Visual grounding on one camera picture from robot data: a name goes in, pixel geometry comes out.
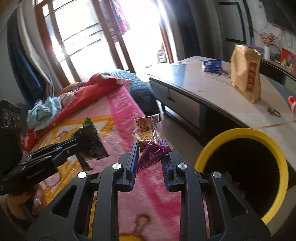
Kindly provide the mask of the left hand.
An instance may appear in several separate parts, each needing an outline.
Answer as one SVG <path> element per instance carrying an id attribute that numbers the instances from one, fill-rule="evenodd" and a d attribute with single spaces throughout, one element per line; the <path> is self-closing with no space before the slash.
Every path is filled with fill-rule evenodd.
<path id="1" fill-rule="evenodd" d="M 25 220 L 27 214 L 23 209 L 23 205 L 27 201 L 31 203 L 32 214 L 40 214 L 47 206 L 46 196 L 40 184 L 35 185 L 29 191 L 20 195 L 8 194 L 6 201 L 11 214 L 20 220 Z"/>

